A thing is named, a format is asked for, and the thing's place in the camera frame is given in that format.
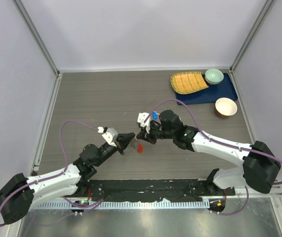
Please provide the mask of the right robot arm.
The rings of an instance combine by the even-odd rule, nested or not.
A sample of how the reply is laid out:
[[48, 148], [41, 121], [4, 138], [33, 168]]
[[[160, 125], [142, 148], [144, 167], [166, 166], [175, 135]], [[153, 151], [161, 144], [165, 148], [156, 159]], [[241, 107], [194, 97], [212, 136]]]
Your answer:
[[249, 186], [268, 194], [281, 169], [281, 164], [271, 158], [271, 151], [263, 142], [255, 144], [235, 143], [212, 136], [182, 123], [172, 110], [151, 119], [148, 113], [140, 113], [137, 123], [141, 129], [137, 139], [155, 144], [157, 140], [170, 139], [180, 149], [205, 153], [226, 160], [235, 168], [215, 168], [206, 179], [206, 189], [211, 195], [235, 186]]

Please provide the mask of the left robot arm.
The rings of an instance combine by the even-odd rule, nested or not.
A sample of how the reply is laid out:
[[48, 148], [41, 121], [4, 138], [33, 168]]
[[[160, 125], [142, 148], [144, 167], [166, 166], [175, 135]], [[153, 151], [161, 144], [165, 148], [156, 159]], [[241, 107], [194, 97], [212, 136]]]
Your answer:
[[86, 145], [73, 163], [65, 168], [39, 176], [14, 175], [0, 189], [0, 227], [22, 219], [34, 207], [49, 200], [88, 192], [88, 181], [96, 174], [96, 167], [115, 153], [124, 154], [135, 134], [106, 132], [100, 147]]

